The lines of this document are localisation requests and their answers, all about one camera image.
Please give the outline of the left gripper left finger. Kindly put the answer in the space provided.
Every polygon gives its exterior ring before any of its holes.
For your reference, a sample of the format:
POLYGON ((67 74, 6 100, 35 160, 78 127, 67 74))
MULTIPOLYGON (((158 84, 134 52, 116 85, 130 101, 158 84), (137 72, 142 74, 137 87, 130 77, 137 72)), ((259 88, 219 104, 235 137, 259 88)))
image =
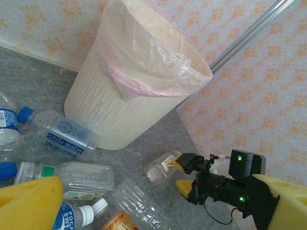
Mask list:
POLYGON ((50 230, 63 200, 59 177, 44 177, 0 189, 2 230, 50 230))

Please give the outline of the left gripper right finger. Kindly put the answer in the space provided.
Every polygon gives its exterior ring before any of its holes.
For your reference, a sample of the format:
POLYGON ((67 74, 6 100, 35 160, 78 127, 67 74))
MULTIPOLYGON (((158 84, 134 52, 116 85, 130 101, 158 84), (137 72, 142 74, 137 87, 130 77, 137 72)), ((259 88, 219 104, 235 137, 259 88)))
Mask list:
POLYGON ((247 213, 258 230, 305 230, 307 187, 254 174, 247 184, 247 213))

